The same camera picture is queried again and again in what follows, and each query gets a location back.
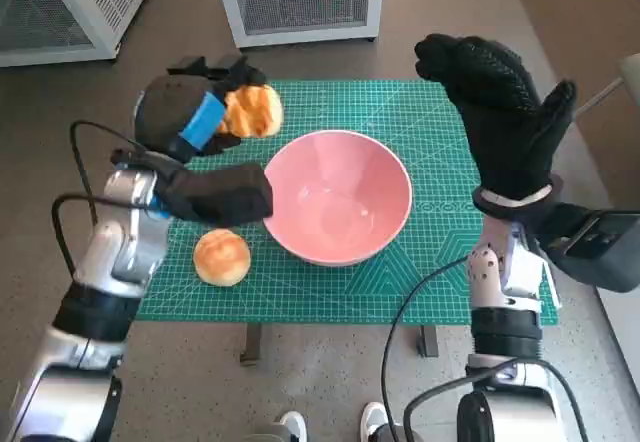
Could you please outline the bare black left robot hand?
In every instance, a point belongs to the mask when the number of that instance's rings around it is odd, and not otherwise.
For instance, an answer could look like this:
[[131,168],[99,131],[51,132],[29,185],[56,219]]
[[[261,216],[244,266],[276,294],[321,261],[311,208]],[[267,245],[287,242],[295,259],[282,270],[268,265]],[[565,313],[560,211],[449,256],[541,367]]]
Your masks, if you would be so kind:
[[196,156],[219,155],[241,143],[222,130],[225,97],[267,82],[247,57],[231,54],[209,67],[203,56],[185,56],[144,89],[134,109],[135,140],[150,151],[183,164]]

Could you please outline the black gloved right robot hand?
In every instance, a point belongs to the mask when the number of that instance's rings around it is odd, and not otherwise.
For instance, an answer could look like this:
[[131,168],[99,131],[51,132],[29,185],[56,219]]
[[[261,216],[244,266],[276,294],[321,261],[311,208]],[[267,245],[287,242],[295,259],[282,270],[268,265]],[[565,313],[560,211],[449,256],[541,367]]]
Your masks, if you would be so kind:
[[541,98],[515,52],[477,36],[430,34],[414,52],[417,74],[441,84],[462,118],[481,189],[512,207],[546,197],[576,84],[562,80]]

